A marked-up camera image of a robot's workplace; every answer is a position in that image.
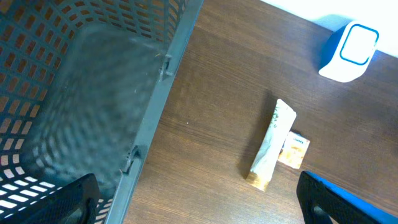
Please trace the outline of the small orange tissue pack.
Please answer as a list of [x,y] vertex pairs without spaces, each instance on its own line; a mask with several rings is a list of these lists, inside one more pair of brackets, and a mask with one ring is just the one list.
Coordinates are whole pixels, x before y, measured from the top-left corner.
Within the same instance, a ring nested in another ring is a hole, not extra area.
[[290,131],[284,141],[278,161],[293,169],[299,169],[309,145],[310,140]]

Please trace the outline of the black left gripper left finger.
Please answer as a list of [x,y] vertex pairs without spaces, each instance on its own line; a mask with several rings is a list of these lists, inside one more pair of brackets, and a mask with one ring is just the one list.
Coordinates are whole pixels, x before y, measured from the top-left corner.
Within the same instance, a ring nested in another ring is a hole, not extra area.
[[94,223],[99,199],[95,175],[86,174],[1,223]]

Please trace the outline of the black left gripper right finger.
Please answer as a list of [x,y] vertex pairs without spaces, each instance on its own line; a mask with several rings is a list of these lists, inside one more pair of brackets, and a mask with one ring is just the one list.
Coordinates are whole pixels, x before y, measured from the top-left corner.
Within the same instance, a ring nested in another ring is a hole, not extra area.
[[310,171],[301,172],[296,193],[305,223],[397,223],[397,217]]

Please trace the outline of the grey plastic mesh basket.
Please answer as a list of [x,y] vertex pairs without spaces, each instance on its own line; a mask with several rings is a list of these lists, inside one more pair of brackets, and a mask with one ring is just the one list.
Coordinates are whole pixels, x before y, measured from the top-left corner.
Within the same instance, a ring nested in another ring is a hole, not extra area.
[[202,4],[1,0],[1,220],[94,174],[124,221]]

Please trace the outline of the white barcode scanner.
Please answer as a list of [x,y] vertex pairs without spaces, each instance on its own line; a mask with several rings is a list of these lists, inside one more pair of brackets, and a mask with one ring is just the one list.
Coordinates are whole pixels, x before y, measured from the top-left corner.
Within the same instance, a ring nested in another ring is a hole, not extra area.
[[327,40],[322,51],[319,75],[337,82],[351,82],[363,75],[376,51],[379,32],[351,21]]

